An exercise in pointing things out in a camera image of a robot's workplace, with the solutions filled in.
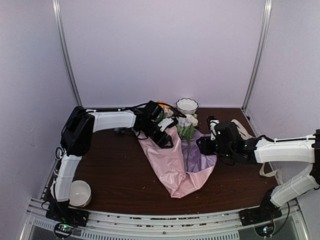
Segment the orange flower stem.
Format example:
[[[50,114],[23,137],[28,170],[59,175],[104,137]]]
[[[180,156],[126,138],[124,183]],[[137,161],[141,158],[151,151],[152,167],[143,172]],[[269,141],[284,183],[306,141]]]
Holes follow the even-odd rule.
[[[166,106],[164,101],[158,100],[157,103],[158,103],[161,107],[165,107],[165,106]]]

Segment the cream ribbon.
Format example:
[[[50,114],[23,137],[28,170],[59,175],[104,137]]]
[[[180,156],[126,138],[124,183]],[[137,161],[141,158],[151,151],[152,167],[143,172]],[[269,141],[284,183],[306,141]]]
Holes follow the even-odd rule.
[[[282,181],[282,172],[279,169],[265,172],[266,162],[258,160],[258,143],[266,140],[266,136],[253,137],[246,128],[236,119],[231,121],[236,127],[237,136],[230,144],[231,160],[234,163],[243,163],[249,165],[262,164],[259,175],[266,178],[278,178]]]

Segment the pink flower bunch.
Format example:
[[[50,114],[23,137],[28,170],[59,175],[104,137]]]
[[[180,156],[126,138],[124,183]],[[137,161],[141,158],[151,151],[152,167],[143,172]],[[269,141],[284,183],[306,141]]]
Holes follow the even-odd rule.
[[[162,107],[162,112],[160,113],[160,118],[161,119],[166,119],[166,118],[170,118],[171,116],[174,115],[174,112],[172,111],[172,109],[164,104],[160,105]]]

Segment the blue flower bunch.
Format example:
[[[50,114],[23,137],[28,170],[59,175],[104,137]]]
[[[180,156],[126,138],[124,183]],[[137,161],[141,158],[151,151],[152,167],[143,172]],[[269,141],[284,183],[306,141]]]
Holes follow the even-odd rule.
[[[114,129],[114,131],[117,134],[135,135],[135,131],[132,128],[117,127]]]

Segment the white purple flower bunch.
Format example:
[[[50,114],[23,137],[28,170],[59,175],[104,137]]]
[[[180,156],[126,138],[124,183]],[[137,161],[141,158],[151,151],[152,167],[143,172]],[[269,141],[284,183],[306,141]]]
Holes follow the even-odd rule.
[[[191,139],[195,135],[195,128],[198,126],[198,115],[197,114],[186,114],[185,117],[178,117],[177,133],[181,141],[187,143],[187,155],[185,159],[186,171],[189,171],[189,156],[191,148]]]

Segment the purple tissue paper sheet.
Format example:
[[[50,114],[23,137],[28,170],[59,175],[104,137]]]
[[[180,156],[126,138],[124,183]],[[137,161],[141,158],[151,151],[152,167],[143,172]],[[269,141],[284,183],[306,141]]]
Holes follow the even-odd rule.
[[[217,156],[204,155],[196,140],[205,135],[195,131],[190,143],[181,140],[176,127],[166,130],[173,141],[172,148],[160,148],[150,138],[139,144],[155,175],[172,198],[181,199],[200,190],[213,172]]]

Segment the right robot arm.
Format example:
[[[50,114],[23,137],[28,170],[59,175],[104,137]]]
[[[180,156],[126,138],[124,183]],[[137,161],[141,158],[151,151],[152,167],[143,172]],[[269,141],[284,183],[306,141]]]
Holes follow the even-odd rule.
[[[236,163],[304,162],[307,167],[285,183],[268,190],[256,210],[259,220],[268,220],[281,206],[306,192],[320,188],[320,131],[296,138],[253,137],[236,119],[208,121],[209,136],[196,140],[203,155],[217,155]]]

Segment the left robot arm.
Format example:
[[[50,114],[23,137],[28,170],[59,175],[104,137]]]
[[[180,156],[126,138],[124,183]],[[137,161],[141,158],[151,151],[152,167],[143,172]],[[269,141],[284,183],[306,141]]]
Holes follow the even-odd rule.
[[[178,118],[185,115],[170,106],[173,114],[165,117],[162,106],[152,100],[118,110],[76,106],[61,131],[60,146],[56,149],[61,155],[56,156],[49,211],[61,222],[69,221],[74,215],[69,208],[69,192],[78,164],[91,148],[93,133],[109,129],[133,129],[143,133],[162,149],[172,148],[173,140],[166,129],[177,125]]]

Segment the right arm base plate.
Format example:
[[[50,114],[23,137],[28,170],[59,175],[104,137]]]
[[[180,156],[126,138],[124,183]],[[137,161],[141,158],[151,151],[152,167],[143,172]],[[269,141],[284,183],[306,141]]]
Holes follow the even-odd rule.
[[[273,219],[280,218],[281,216],[282,212],[280,208],[273,204],[247,208],[239,212],[239,218],[243,226],[269,222]]]

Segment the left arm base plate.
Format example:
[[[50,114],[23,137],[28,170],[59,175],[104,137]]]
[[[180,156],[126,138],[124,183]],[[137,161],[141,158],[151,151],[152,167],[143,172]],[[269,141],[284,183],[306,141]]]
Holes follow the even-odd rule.
[[[86,210],[63,208],[56,204],[50,204],[45,217],[60,223],[66,223],[76,227],[86,227],[89,219],[89,212]]]

